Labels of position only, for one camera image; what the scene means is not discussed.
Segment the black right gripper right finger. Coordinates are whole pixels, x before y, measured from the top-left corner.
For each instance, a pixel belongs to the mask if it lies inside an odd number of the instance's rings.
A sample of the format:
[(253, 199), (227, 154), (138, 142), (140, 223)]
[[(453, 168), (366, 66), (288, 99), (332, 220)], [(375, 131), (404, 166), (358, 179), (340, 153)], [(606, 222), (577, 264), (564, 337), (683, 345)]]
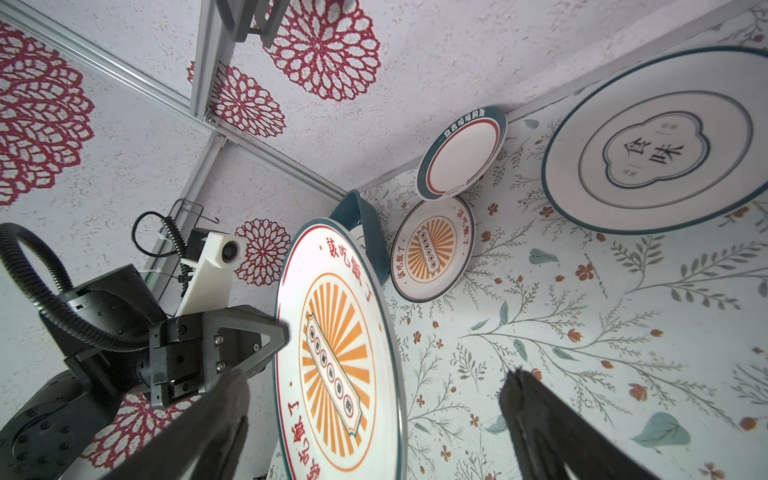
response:
[(523, 479), (654, 479), (551, 390), (523, 369), (499, 394)]

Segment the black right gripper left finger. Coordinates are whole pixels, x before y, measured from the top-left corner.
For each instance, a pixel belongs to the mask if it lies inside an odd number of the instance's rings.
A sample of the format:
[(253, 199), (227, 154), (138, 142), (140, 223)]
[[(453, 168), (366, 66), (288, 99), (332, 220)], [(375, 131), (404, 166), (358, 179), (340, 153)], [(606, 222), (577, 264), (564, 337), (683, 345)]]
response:
[(225, 373), (212, 390), (108, 479), (232, 479), (248, 434), (250, 392), (240, 370)]

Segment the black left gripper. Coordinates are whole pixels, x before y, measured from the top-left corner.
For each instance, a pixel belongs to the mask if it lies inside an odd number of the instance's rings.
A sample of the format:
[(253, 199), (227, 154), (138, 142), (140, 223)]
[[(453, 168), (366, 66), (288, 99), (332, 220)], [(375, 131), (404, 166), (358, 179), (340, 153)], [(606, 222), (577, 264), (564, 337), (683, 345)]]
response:
[(167, 319), (149, 331), (142, 379), (153, 408), (168, 408), (200, 393), (205, 378), (237, 370), (260, 374), (289, 341), (289, 327), (242, 305)]

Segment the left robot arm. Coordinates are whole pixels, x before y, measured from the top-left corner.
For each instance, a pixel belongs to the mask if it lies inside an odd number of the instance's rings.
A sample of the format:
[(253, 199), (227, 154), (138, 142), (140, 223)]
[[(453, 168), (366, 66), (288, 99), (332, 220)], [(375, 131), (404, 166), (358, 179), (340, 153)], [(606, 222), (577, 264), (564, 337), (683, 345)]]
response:
[(55, 290), (23, 260), (8, 270), (38, 308), (66, 369), (2, 429), (2, 477), (59, 478), (130, 394), (155, 409), (183, 401), (195, 412), (216, 408), (206, 442), (222, 446), (217, 460), (226, 463), (245, 432), (247, 390), (236, 379), (261, 372), (286, 345), (286, 324), (245, 305), (170, 318), (132, 266), (80, 286), (61, 264), (47, 267)]

